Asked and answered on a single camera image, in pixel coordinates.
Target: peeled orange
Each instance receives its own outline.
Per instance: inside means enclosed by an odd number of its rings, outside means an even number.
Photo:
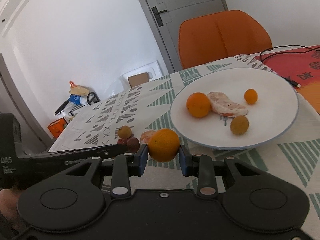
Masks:
[[[161,129],[149,139],[148,151],[158,162],[169,162],[175,158],[180,146],[178,135],[170,129]]]

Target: orange chair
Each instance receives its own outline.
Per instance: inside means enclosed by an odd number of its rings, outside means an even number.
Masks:
[[[179,54],[184,69],[271,47],[266,30],[239,10],[190,19],[180,26]]]

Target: hand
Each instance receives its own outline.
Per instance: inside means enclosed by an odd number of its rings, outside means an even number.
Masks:
[[[23,190],[14,188],[0,190],[0,212],[18,232],[26,228],[17,210],[17,201],[22,192]]]

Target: red cloth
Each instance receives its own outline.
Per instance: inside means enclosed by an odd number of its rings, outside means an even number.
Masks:
[[[291,49],[287,51],[302,52],[306,50],[308,49]],[[272,54],[274,53],[262,55],[262,59]],[[264,64],[276,71],[280,76],[290,78],[302,86],[320,82],[320,52],[317,51],[304,54],[276,55],[264,61]]]

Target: tablecloth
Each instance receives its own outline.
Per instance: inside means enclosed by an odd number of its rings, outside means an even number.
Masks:
[[[249,55],[239,55],[169,74],[131,88],[83,110],[66,127],[50,151],[89,148],[117,143],[117,130],[131,127],[134,136],[146,130],[174,129],[169,109],[175,96],[188,84],[204,75],[227,68],[258,68],[273,72]],[[235,156],[261,170],[303,189],[310,200],[310,212],[303,230],[320,238],[320,117],[300,95],[299,113],[292,127],[282,136],[255,149],[240,151],[212,150],[196,145],[180,136],[191,154],[202,153],[222,161]],[[131,177],[135,188],[178,189],[196,188],[197,178],[183,177],[177,157],[168,163],[149,159],[141,178]],[[103,190],[110,189],[111,177],[105,177]]]

